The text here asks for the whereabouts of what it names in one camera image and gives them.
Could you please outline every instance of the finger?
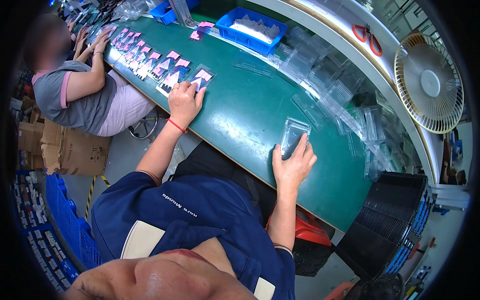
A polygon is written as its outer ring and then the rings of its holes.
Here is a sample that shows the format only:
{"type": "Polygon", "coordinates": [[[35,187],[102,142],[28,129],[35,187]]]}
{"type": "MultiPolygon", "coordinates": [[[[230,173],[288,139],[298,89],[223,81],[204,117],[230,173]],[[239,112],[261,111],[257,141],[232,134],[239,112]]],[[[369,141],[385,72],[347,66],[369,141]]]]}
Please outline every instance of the finger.
{"type": "Polygon", "coordinates": [[[317,156],[314,154],[314,155],[310,158],[310,161],[308,162],[308,167],[311,168],[316,161],[317,161],[317,156]]]}
{"type": "Polygon", "coordinates": [[[190,84],[190,86],[187,89],[187,94],[193,99],[193,97],[195,96],[196,90],[197,90],[197,83],[190,84]]]}
{"type": "Polygon", "coordinates": [[[205,91],[207,90],[207,87],[204,86],[202,87],[198,93],[197,96],[195,96],[195,103],[197,106],[202,107],[204,104],[204,96],[205,96],[205,91]]]}
{"type": "Polygon", "coordinates": [[[300,138],[300,142],[295,148],[295,151],[293,151],[292,156],[303,156],[303,153],[305,152],[305,145],[307,143],[307,133],[302,134],[300,138]]]}
{"type": "Polygon", "coordinates": [[[179,86],[179,92],[185,93],[187,92],[188,87],[190,86],[190,82],[183,81],[179,86]]]}
{"type": "Polygon", "coordinates": [[[180,88],[180,84],[179,83],[176,83],[173,85],[172,89],[170,90],[170,94],[168,95],[168,97],[170,98],[170,96],[174,96],[178,89],[180,88]]]}
{"type": "Polygon", "coordinates": [[[280,145],[276,144],[275,149],[273,149],[272,153],[272,165],[276,166],[282,162],[282,152],[280,151],[280,145]]]}
{"type": "Polygon", "coordinates": [[[307,148],[305,149],[305,152],[303,152],[303,158],[310,160],[312,156],[313,156],[312,143],[308,143],[307,148]]]}

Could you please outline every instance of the lap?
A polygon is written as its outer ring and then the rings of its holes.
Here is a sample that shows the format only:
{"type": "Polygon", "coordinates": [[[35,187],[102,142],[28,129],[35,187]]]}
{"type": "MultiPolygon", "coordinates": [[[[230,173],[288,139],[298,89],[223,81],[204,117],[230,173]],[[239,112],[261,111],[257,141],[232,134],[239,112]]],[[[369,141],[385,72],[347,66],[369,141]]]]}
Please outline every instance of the lap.
{"type": "Polygon", "coordinates": [[[173,180],[184,175],[205,175],[224,178],[245,189],[252,198],[258,198],[258,205],[266,225],[276,202],[276,191],[259,180],[231,159],[202,141],[190,155],[179,163],[173,180]]]}

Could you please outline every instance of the blue plastic bin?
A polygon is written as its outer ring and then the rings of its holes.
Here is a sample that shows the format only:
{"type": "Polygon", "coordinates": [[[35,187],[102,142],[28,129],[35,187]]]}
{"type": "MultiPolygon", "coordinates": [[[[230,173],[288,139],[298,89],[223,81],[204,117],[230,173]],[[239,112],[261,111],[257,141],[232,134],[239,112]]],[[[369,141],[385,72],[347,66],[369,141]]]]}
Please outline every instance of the blue plastic bin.
{"type": "MultiPolygon", "coordinates": [[[[191,10],[192,8],[197,6],[199,2],[200,0],[187,0],[188,9],[191,10]]],[[[168,6],[170,6],[170,2],[166,0],[163,3],[157,5],[151,11],[149,11],[149,13],[153,16],[155,20],[162,22],[165,25],[168,25],[177,19],[173,10],[165,12],[168,6]]]]}
{"type": "Polygon", "coordinates": [[[220,20],[218,20],[216,25],[218,26],[218,29],[220,30],[220,35],[223,38],[234,41],[235,43],[243,45],[262,55],[270,54],[270,52],[272,52],[272,50],[274,49],[275,45],[278,44],[280,39],[283,37],[285,32],[287,32],[287,26],[285,24],[241,7],[237,7],[229,11],[226,15],[221,17],[220,20]],[[252,21],[259,21],[260,19],[262,19],[265,26],[268,27],[272,27],[272,25],[275,24],[280,28],[280,33],[271,44],[267,44],[253,36],[249,36],[243,32],[230,28],[230,26],[232,26],[233,22],[236,19],[241,19],[244,15],[248,15],[248,17],[252,21]]]}

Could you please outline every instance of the hand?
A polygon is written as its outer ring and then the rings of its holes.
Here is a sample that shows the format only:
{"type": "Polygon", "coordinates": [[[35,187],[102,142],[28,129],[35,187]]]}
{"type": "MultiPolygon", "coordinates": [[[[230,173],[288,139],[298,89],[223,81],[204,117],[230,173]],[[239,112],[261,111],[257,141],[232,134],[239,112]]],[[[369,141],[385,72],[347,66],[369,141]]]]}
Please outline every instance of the hand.
{"type": "Polygon", "coordinates": [[[100,42],[95,46],[94,53],[96,52],[102,52],[105,51],[105,47],[107,46],[108,42],[110,39],[107,36],[102,37],[100,42]]]}
{"type": "Polygon", "coordinates": [[[280,145],[273,150],[272,167],[275,176],[277,191],[297,192],[302,181],[307,178],[317,156],[313,154],[312,144],[307,143],[307,134],[304,133],[295,148],[292,156],[282,160],[280,145]]]}
{"type": "Polygon", "coordinates": [[[168,96],[168,107],[170,108],[170,119],[183,129],[186,129],[190,122],[202,109],[206,86],[202,87],[195,96],[197,83],[191,84],[184,81],[181,84],[174,84],[174,88],[168,96]]]}
{"type": "Polygon", "coordinates": [[[87,32],[87,28],[86,27],[82,27],[80,29],[80,31],[78,32],[78,36],[77,36],[77,43],[81,40],[84,40],[85,41],[85,38],[86,38],[86,32],[87,32]]]}
{"type": "Polygon", "coordinates": [[[98,43],[100,43],[103,39],[104,36],[106,36],[108,33],[110,32],[110,28],[108,29],[105,29],[104,31],[102,31],[95,39],[95,41],[93,41],[93,43],[90,45],[92,48],[95,48],[98,43]]]}

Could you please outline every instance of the navy blue shirt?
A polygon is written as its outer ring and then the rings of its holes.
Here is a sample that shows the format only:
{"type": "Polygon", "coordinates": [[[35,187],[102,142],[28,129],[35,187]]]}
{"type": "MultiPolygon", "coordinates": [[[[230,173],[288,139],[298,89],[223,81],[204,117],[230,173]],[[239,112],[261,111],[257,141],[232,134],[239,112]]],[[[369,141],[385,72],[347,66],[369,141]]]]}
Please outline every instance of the navy blue shirt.
{"type": "Polygon", "coordinates": [[[295,299],[293,257],[274,247],[251,200],[228,180],[190,175],[157,187],[148,174],[132,172],[100,195],[92,229],[103,262],[120,258],[137,220],[165,230],[150,256],[217,237],[237,279],[252,293],[261,277],[275,286],[272,299],[295,299]]]}

